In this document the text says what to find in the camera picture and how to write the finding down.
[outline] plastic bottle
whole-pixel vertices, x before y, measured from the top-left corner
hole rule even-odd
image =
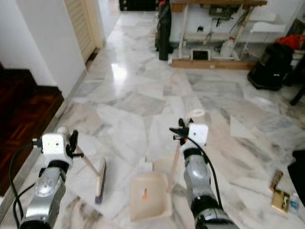
[[[297,193],[293,193],[293,195],[290,197],[289,211],[297,214],[299,211],[299,205],[299,196]]]
[[[234,48],[234,38],[230,37],[229,40],[225,41],[220,50],[221,57],[231,57]]]

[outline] wooden door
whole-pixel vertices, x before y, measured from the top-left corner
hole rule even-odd
[[[85,0],[65,0],[74,32],[86,62],[96,48]]]

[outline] marble floor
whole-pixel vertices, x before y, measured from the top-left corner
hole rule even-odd
[[[193,109],[196,122],[209,126],[206,152],[218,178],[225,211],[240,229],[305,228],[305,211],[283,215],[271,208],[269,190],[276,169],[279,187],[293,193],[287,166],[292,151],[305,148],[305,100],[289,100],[297,88],[257,91],[247,71],[174,69],[154,51],[154,13],[122,13],[107,45],[88,70],[58,126],[79,130],[79,145],[96,167],[108,163],[104,202],[94,204],[95,176],[80,159],[67,174],[56,229],[193,229],[185,198],[183,159],[172,193],[173,215],[130,222],[130,180],[146,156],[154,169],[170,173],[177,142],[168,130]],[[34,182],[39,157],[25,181]],[[22,197],[26,206],[31,192]],[[11,212],[0,226],[15,228]]]

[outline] dustpan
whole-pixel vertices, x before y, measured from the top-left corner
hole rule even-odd
[[[178,144],[169,179],[165,174],[150,172],[135,177],[131,182],[131,222],[169,217],[173,213],[172,182],[179,158]]]

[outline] dark wooden stair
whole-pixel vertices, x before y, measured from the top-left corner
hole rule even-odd
[[[43,134],[62,102],[57,87],[38,86],[29,70],[0,69],[0,195],[10,186],[14,152]],[[14,176],[31,150],[25,149],[16,158]]]

